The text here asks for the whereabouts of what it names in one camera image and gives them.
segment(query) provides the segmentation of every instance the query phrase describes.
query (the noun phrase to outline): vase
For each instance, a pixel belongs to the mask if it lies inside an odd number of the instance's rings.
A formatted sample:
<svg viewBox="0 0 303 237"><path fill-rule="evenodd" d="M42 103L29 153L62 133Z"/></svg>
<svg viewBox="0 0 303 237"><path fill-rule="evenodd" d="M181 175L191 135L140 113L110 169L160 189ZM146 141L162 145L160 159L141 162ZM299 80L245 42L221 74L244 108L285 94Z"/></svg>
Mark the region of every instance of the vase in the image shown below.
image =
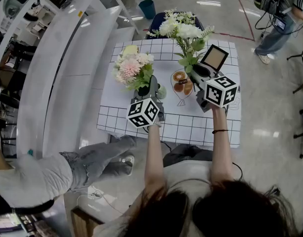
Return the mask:
<svg viewBox="0 0 303 237"><path fill-rule="evenodd" d="M166 90L165 86L160 85L158 83L158 95L157 95L157 97L160 98L160 99L164 99L166 96L167 96L167 90Z"/></svg>

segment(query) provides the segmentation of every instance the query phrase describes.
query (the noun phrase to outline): flower bouquet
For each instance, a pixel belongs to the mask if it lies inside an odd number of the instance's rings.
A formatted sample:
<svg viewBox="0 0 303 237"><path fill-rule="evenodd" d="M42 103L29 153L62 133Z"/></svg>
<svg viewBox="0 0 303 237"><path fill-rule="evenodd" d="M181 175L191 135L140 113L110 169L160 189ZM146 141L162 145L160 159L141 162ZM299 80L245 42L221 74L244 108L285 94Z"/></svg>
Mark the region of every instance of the flower bouquet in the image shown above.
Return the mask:
<svg viewBox="0 0 303 237"><path fill-rule="evenodd" d="M149 85L153 56L148 53L120 54L115 62L114 77L127 89L139 90Z"/></svg>
<svg viewBox="0 0 303 237"><path fill-rule="evenodd" d="M179 64L185 67L185 71L190 73L194 64L197 63L203 53L194 57L196 51L204 48L208 36L213 32L214 26L208 26L204 31L195 26L195 15L192 12L175 12L174 10L165 11L165 21L159 27L159 30L147 32L153 37L167 36L175 39L181 47L183 54L175 53L182 57Z"/></svg>

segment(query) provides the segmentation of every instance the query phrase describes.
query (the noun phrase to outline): blue trash can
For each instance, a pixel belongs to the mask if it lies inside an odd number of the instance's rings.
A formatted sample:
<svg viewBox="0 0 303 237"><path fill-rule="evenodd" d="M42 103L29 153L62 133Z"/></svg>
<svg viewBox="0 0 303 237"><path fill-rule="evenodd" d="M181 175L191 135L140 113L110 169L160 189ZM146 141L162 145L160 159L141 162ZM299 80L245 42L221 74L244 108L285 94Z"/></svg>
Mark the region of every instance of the blue trash can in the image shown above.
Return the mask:
<svg viewBox="0 0 303 237"><path fill-rule="evenodd" d="M144 0L138 5L147 19L153 19L156 15L155 6L152 0Z"/></svg>

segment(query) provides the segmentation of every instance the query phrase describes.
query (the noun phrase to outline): table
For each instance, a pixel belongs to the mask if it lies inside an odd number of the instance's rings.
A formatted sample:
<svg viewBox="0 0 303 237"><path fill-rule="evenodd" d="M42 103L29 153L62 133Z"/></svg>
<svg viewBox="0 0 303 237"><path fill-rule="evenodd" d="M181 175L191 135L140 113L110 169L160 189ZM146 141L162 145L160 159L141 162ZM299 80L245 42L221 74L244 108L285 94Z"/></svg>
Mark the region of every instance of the table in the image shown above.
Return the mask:
<svg viewBox="0 0 303 237"><path fill-rule="evenodd" d="M181 49L172 39L146 39L136 40L115 45L108 73L105 79L103 93L98 114L97 128L110 133L127 134L136 137L147 138L147 133L142 129L136 129L126 120L126 109L133 97L133 90L125 89L125 86L115 81L112 70L117 55L127 45L135 44L140 52L149 52L154 56L154 75L158 83L167 89L167 96L161 99L164 106L165 122L160 129L160 137L163 141L184 143L200 146L213 146L213 116L212 111L206 113L200 109L196 102L196 92L192 92L184 98L185 105L181 104L183 97L178 96L171 84L171 75L178 70L183 70L177 60ZM221 68L227 77L240 85L237 51L235 44L227 41L209 40L203 51L207 51L210 45L219 46L229 53ZM230 146L239 147L241 125L241 94L236 95L235 102L229 106L227 114L228 135Z"/></svg>

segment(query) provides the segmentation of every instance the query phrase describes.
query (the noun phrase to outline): white grid paper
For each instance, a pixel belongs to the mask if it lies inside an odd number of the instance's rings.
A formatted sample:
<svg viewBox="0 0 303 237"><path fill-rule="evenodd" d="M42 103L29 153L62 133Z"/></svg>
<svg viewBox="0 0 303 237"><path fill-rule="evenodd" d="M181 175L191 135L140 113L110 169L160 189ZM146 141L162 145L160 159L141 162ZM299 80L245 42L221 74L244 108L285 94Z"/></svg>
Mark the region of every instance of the white grid paper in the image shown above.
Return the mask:
<svg viewBox="0 0 303 237"><path fill-rule="evenodd" d="M177 61L180 59L180 56L173 54L173 52L181 53L181 49L172 39L145 39L142 41L117 43L114 47L111 62L114 62L117 56L130 44L137 45L141 53L151 53L154 56L154 60ZM212 44L229 53L224 64L238 66L238 54L234 43L210 39L200 52L205 53ZM142 128L136 129L125 117L126 109L124 108L101 106L98 114L97 128L141 138L148 137ZM232 148L237 148L240 145L240 125L241 121L239 120L227 119L228 136ZM162 141L168 142L213 146L214 136L212 132L212 118L167 113L165 114L164 124L160 129L160 138Z"/></svg>

